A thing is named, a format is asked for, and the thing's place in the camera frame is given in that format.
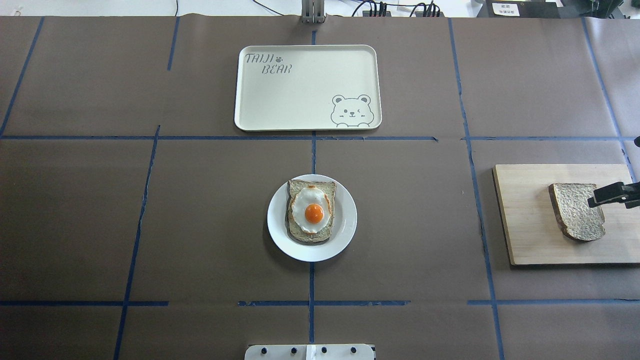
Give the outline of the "black rectangular box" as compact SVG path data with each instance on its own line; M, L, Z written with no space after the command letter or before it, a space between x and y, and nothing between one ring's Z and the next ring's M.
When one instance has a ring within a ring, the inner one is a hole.
M482 0L476 18L559 19L560 12L544 0Z

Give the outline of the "cream bear serving tray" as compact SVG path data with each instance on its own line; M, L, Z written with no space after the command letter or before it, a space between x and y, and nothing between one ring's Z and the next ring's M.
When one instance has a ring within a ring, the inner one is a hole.
M366 44L247 46L238 55L234 123L243 132L377 129L377 53Z

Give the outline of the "orange black adapter far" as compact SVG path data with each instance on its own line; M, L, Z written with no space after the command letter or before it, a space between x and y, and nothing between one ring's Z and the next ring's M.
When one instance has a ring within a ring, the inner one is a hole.
M369 7L369 9L362 9L361 16L364 18L391 18L392 16L388 3L369 1L363 2L362 5Z

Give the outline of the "wooden cutting board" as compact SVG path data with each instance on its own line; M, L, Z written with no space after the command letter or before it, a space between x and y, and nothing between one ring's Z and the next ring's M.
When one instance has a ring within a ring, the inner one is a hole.
M497 164L493 175L512 265L638 264L638 208L604 205L604 236L578 241L562 233L548 190L553 183L630 183L625 165Z

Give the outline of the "aluminium frame post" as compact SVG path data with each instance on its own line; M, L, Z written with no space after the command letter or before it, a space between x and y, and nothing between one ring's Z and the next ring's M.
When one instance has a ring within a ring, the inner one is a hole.
M322 24L326 21L325 0L302 0L301 23Z

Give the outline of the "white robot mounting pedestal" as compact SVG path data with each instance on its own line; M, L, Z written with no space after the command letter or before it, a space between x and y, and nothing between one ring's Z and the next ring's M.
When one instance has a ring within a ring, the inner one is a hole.
M245 360L375 360L373 344L254 344L247 347Z

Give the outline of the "fried egg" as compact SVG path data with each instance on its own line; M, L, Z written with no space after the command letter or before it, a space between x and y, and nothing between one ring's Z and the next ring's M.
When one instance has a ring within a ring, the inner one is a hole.
M318 185L302 187L289 205L289 220L305 235L316 235L333 221L329 194Z

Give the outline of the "brown bread slice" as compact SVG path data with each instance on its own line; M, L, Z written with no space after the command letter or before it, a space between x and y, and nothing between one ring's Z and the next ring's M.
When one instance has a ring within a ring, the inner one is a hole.
M588 202L596 189L594 183L556 182L548 186L555 219L565 237L591 242L606 234L602 209L590 207Z

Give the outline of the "bread slice under egg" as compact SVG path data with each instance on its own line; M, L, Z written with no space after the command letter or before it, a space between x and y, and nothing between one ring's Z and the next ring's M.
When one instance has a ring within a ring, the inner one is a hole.
M318 234L308 235L302 233L301 230L297 228L297 226L293 225L292 221L290 221L290 204L293 200L294 196L301 190L302 187L306 187L309 185L317 185L325 191L330 198L330 203L333 209L333 221L329 224L325 230L321 231ZM335 194L336 194L337 184L333 181L308 181L302 179L292 179L288 181L288 204L286 208L286 224L288 226L288 232L293 237L293 239L302 242L302 243L322 243L325 240L329 239L332 234L332 228L335 217Z

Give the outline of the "white round plate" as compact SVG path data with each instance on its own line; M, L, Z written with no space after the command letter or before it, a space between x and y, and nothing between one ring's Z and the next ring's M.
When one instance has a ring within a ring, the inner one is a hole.
M338 255L354 237L358 224L358 210L350 192L334 178L321 174L304 174L295 180L335 182L334 221L329 239L322 243L304 244L293 239L286 227L286 199L288 185L282 184L270 200L266 224L273 242L286 255L303 262L321 262Z

